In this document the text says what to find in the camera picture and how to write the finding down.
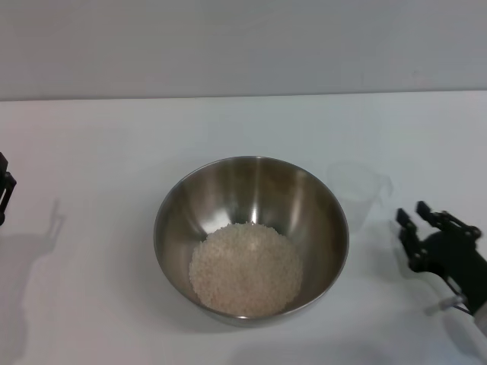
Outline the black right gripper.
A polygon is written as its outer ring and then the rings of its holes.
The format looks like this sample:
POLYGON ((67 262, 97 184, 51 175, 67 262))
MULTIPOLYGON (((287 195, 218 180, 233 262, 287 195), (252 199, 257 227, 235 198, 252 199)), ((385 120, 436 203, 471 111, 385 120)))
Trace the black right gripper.
POLYGON ((420 240, 417 226, 402 209, 396 211, 399 241, 414 272, 430 272, 450 287, 457 287, 472 315, 487 303, 487 260, 476 250, 478 227, 468 225, 447 211, 432 211, 419 201, 417 215, 440 231, 420 240))

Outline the white rice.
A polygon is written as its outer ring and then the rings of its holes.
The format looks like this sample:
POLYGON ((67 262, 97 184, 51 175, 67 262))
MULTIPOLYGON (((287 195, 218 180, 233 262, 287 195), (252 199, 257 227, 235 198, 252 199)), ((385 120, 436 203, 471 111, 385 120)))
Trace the white rice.
POLYGON ((304 264, 295 245, 275 229, 229 224, 199 243, 189 280, 199 301, 232 316, 280 313, 301 290, 304 264))

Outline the clear plastic measuring cup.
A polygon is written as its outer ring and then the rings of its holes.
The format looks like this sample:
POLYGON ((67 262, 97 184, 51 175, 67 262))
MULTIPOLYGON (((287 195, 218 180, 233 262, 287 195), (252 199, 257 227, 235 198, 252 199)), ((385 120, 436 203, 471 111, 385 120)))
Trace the clear plastic measuring cup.
POLYGON ((375 204, 383 204, 383 197, 393 192, 389 176, 378 173, 364 164, 343 161, 328 167, 329 188, 337 197, 351 233, 364 225, 375 204))

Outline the stainless steel mixing bowl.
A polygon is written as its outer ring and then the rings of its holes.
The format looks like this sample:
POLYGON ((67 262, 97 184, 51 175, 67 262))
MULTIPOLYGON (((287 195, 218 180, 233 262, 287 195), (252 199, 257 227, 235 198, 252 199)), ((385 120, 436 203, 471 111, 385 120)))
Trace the stainless steel mixing bowl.
POLYGON ((326 295, 345 267, 349 226, 338 199, 312 173, 271 157, 229 157, 183 177, 166 195, 154 222, 162 273, 185 300, 219 322, 263 327, 299 316, 326 295), (252 221, 292 241, 304 263, 297 297, 271 316, 235 316, 201 303, 189 280, 193 250, 227 224, 252 221))

